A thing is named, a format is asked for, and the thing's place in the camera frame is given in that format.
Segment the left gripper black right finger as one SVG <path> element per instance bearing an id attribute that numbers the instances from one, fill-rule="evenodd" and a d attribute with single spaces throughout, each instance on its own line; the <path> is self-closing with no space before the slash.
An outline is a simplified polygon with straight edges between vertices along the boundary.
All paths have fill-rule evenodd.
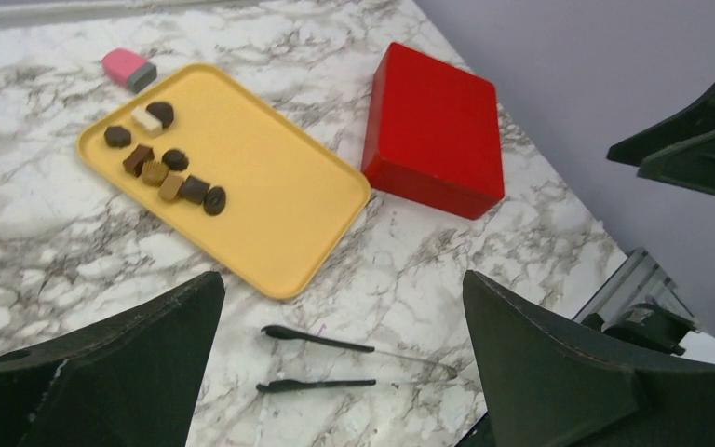
<path id="1" fill-rule="evenodd" d="M 627 343 L 468 271 L 486 446 L 715 446 L 715 364 Z"/>

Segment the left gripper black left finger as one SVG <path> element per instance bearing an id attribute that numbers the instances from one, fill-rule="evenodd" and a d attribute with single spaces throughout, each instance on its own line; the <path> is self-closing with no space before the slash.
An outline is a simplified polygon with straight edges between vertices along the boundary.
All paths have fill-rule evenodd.
<path id="1" fill-rule="evenodd" d="M 223 308 L 206 272 L 0 356 L 0 446 L 183 446 Z"/>

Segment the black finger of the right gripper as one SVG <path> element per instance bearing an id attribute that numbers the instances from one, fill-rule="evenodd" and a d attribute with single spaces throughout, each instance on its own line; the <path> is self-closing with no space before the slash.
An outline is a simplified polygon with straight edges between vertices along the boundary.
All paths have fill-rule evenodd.
<path id="1" fill-rule="evenodd" d="M 645 157 L 637 176 L 715 196 L 715 129 Z"/>
<path id="2" fill-rule="evenodd" d="M 672 144 L 715 130 L 715 81 L 694 102 L 675 115 L 610 147 L 607 159 L 639 166 L 642 160 Z"/>

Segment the red box lid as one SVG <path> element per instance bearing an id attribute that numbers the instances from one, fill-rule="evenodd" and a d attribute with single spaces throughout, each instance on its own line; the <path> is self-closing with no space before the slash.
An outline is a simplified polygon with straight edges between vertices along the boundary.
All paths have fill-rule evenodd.
<path id="1" fill-rule="evenodd" d="M 494 85 L 398 42 L 371 86 L 364 163 L 404 167 L 489 192 L 504 185 Z"/>

